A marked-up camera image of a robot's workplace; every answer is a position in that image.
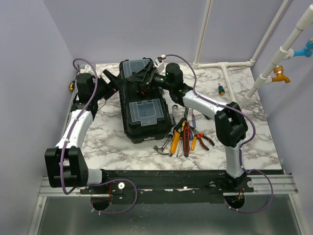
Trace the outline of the black plastic toolbox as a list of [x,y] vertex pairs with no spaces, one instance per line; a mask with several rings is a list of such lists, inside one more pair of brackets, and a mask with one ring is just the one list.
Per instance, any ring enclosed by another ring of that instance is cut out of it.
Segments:
[[[126,61],[119,64],[119,77],[126,80]],[[132,143],[160,140],[171,129],[168,105],[162,89],[151,86],[149,79],[154,65],[143,82],[127,81],[119,90],[124,133]]]

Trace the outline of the red black utility knife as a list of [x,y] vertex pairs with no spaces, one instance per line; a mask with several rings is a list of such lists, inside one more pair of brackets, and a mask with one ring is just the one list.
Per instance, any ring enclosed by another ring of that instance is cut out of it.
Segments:
[[185,157],[188,157],[190,152],[189,139],[190,139],[190,126],[189,122],[186,122],[183,129],[183,154]]

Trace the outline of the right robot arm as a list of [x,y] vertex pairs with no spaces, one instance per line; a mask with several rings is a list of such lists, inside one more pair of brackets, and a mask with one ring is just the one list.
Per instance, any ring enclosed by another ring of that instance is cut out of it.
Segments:
[[158,66],[146,58],[121,62],[120,70],[127,81],[165,89],[176,104],[195,109],[214,120],[217,138],[225,148],[226,173],[230,176],[225,179],[225,187],[235,192],[243,186],[244,166],[240,148],[248,126],[236,102],[219,103],[196,92],[184,83],[183,72],[176,63]]

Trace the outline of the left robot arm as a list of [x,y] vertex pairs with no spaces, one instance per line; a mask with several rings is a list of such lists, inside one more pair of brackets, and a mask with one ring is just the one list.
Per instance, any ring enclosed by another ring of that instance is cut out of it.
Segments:
[[108,70],[109,79],[97,78],[90,73],[76,76],[77,94],[70,108],[68,126],[54,148],[45,151],[48,180],[53,188],[84,187],[91,185],[97,193],[104,193],[109,186],[100,169],[89,169],[82,154],[82,144],[98,110],[98,101],[108,100],[126,83]]

